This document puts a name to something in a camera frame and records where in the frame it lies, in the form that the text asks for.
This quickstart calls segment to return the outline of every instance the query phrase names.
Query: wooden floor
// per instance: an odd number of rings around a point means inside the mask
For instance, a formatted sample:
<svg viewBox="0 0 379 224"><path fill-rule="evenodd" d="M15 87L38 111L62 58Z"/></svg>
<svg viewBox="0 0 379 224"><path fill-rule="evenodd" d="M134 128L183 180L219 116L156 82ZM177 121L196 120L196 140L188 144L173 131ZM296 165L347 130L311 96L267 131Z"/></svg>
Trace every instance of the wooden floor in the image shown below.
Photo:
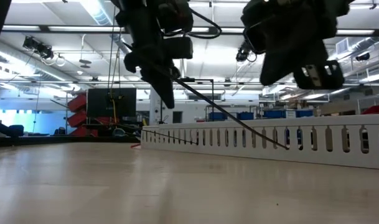
<svg viewBox="0 0 379 224"><path fill-rule="evenodd" d="M0 223L379 224L379 170L118 143L2 148Z"/></svg>

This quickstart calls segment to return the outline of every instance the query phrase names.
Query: white fence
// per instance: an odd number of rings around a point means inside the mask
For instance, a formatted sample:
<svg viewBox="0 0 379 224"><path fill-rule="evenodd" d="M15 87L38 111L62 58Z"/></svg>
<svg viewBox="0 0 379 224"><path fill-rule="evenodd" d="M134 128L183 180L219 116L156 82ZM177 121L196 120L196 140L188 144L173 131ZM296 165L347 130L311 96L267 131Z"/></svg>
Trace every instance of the white fence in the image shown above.
<svg viewBox="0 0 379 224"><path fill-rule="evenodd" d="M147 126L141 145L146 149L379 169L379 114L245 123L289 149L252 135L235 122Z"/></svg>

